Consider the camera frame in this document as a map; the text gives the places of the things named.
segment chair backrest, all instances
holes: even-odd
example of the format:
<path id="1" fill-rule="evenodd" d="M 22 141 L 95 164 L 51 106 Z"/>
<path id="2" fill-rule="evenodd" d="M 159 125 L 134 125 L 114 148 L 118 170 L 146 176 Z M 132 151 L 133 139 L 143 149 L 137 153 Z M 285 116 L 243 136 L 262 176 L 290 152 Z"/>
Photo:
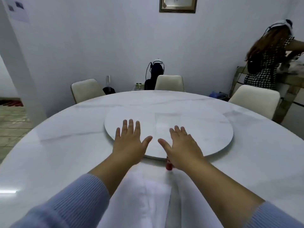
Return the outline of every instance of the chair backrest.
<path id="1" fill-rule="evenodd" d="M 80 103 L 82 101 L 105 95 L 102 87 L 95 79 L 75 82 L 71 85 L 71 90 L 75 103 Z"/>
<path id="2" fill-rule="evenodd" d="M 229 102 L 272 119 L 279 100 L 280 93 L 277 91 L 242 85 Z"/>
<path id="3" fill-rule="evenodd" d="M 182 76 L 178 75 L 159 75 L 157 77 L 155 90 L 184 91 Z"/>

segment white marble tabletop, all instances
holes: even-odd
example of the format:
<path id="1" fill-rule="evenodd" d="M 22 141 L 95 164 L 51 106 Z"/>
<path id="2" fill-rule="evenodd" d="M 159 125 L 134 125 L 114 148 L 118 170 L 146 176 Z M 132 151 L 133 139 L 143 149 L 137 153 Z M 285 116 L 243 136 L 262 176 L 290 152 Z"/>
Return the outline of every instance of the white marble tabletop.
<path id="1" fill-rule="evenodd" d="M 0 165 L 1 227 L 9 227 L 31 207 L 44 202 L 112 152 L 104 118 L 116 106 L 190 105 L 200 113 L 212 107 L 229 119 L 234 137 L 212 155 L 221 171 L 256 194 L 304 222 L 304 141 L 282 126 L 228 102 L 185 92 L 123 92 L 91 99 L 47 119 L 26 135 Z M 146 178 L 167 184 L 172 180 L 161 161 L 144 159 L 139 167 Z M 166 227 L 180 227 L 176 186 Z"/>

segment framed picture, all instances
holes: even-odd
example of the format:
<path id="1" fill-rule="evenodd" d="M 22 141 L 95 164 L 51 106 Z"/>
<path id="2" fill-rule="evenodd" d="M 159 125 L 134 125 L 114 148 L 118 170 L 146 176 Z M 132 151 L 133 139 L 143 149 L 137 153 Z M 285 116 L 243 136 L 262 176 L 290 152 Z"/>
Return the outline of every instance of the framed picture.
<path id="1" fill-rule="evenodd" d="M 197 0 L 160 0 L 160 12 L 195 13 Z"/>

